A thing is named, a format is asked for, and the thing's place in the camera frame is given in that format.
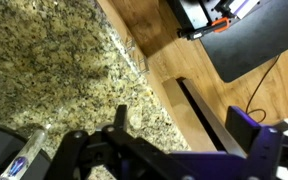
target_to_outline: black plastic part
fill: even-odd
[[[228,107],[225,128],[246,153],[249,153],[252,143],[261,129],[257,122],[237,106]]]
[[[114,119],[114,127],[118,129],[125,130],[126,129],[126,119],[127,119],[127,106],[119,105],[116,110],[115,119]]]
[[[130,176],[130,179],[138,179],[140,178],[139,176],[141,176],[141,178],[143,178],[142,176],[146,176],[155,179],[175,180],[182,179],[186,175],[198,179],[194,171],[190,171],[174,158],[164,154],[142,138],[133,139],[123,130],[112,130],[111,126],[105,127],[102,133],[110,144],[114,144],[115,148],[119,149],[123,159],[133,160],[135,162],[135,164],[132,163],[131,166],[126,166],[129,165],[130,162],[124,162],[124,165],[128,167],[126,169],[129,169],[129,171],[123,169],[124,173],[122,174],[134,175],[134,172],[137,172],[135,174],[136,177]]]
[[[101,132],[92,134],[87,144],[79,155],[78,163],[80,167],[92,168],[107,164],[112,160],[114,150],[107,142],[103,141]]]
[[[85,131],[71,131],[67,133],[58,148],[53,162],[48,169],[44,179],[85,179],[90,172],[76,169],[78,159],[88,140],[88,134]]]

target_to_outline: floor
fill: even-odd
[[[229,105],[246,108],[259,81],[274,63],[274,60],[270,60],[239,79],[224,83],[200,41],[177,38],[176,29],[180,26],[166,0],[110,2],[149,58],[155,84],[161,84],[172,77],[192,79],[198,91],[223,121]],[[159,88],[156,91],[163,99],[163,91]],[[281,55],[256,93],[250,110],[258,108],[267,113],[264,124],[274,124],[288,118],[288,50]],[[263,118],[263,113],[255,112],[251,116],[258,121]]]

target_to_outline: granite countertop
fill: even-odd
[[[94,132],[119,104],[132,136],[189,149],[97,2],[0,0],[0,125],[28,137],[51,124],[53,157],[66,132]]]

